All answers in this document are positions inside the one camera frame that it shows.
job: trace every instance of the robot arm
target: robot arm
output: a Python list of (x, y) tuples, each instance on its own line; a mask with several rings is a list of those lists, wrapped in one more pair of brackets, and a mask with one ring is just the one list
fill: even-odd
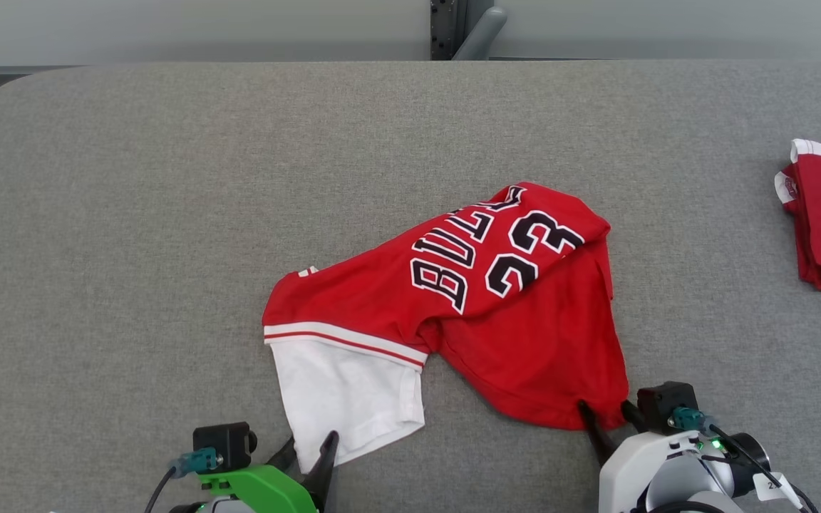
[[(267, 463), (251, 465), (257, 439), (248, 423), (200, 427), (192, 433), (193, 452), (170, 462), (167, 475), (179, 478), (195, 472), (202, 490), (215, 499), (182, 504), (170, 513), (325, 513), (338, 441), (338, 433), (330, 432), (319, 448), (319, 460), (297, 482), (286, 474), (296, 462), (292, 437)], [(165, 482), (160, 482), (145, 513), (150, 513)]]
[(698, 411), (687, 383), (641, 389), (638, 407), (624, 402), (623, 416), (639, 434), (619, 447), (586, 403), (579, 411), (601, 465), (599, 513), (743, 513), (733, 498), (754, 489), (760, 500), (788, 499), (798, 511), (818, 513), (805, 494), (771, 472), (755, 438), (727, 435)]

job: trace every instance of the white tag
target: white tag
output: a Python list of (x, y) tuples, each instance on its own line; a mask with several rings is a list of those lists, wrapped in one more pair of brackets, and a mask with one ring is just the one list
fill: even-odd
[(779, 171), (775, 175), (775, 193), (782, 204), (791, 202), (797, 199), (797, 185), (790, 176), (785, 175), (784, 172)]
[[(781, 483), (781, 487), (788, 487), (786, 488), (788, 490), (791, 489), (791, 484), (788, 483), (787, 477), (784, 477), (780, 472), (773, 472), (772, 475), (775, 475), (775, 479)], [(784, 491), (776, 487), (775, 483), (770, 481), (765, 474), (753, 474), (753, 484), (755, 484), (755, 493), (759, 496), (759, 500), (763, 502), (766, 500), (788, 498)]]
[(303, 269), (299, 273), (296, 273), (296, 275), (300, 277), (306, 277), (309, 275), (314, 275), (317, 272), (319, 272), (319, 270), (316, 269), (316, 266), (310, 266), (309, 269)]

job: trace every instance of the red stripe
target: red stripe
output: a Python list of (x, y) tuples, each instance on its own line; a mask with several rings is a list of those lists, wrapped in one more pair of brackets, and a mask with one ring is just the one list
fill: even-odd
[(280, 338), (280, 337), (293, 337), (298, 335), (313, 335), (314, 337), (322, 337), (326, 338), (326, 340), (338, 342), (344, 344), (346, 346), (353, 346), (355, 348), (365, 348), (367, 351), (375, 351), (376, 353), (387, 354), (388, 356), (399, 358), (400, 360), (407, 361), (408, 363), (413, 363), (414, 365), (419, 365), (423, 367), (423, 364), (420, 361), (414, 360), (414, 358), (409, 358), (404, 356), (403, 354), (391, 353), (391, 351), (386, 351), (384, 348), (377, 348), (372, 346), (367, 346), (364, 344), (358, 344), (352, 341), (345, 341), (344, 338), (333, 337), (332, 335), (328, 335), (325, 333), (319, 333), (316, 331), (290, 331), (288, 333), (276, 333), (274, 335), (265, 335), (265, 338)]

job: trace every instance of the teal connector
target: teal connector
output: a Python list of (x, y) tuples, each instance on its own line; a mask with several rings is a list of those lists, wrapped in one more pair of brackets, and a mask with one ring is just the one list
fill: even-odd
[(179, 458), (170, 461), (170, 467), (174, 468), (172, 478), (178, 480), (183, 475), (192, 472), (203, 472), (205, 470), (215, 470), (224, 463), (224, 458), (218, 457), (217, 451), (213, 447), (206, 447), (194, 452), (186, 452)]
[(714, 435), (714, 432), (711, 432), (711, 425), (716, 423), (714, 417), (707, 416), (693, 408), (675, 408), (671, 414), (671, 421), (674, 428), (682, 431), (698, 431), (706, 436)]

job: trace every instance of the gray table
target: gray table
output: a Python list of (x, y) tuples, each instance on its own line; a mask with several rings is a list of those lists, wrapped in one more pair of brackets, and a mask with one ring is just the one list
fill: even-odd
[[(277, 279), (520, 180), (612, 224), (633, 393), (693, 383), (821, 506), (821, 293), (797, 280), (772, 185), (793, 137), (821, 140), (821, 65), (164, 64), (7, 84), (0, 511), (141, 509), (198, 425), (247, 420), (267, 457), (289, 432), (261, 344)], [(438, 357), (423, 395), (425, 428), (339, 468), (336, 511), (595, 509), (583, 432), (499, 416)], [(174, 481), (158, 510), (198, 497)]]

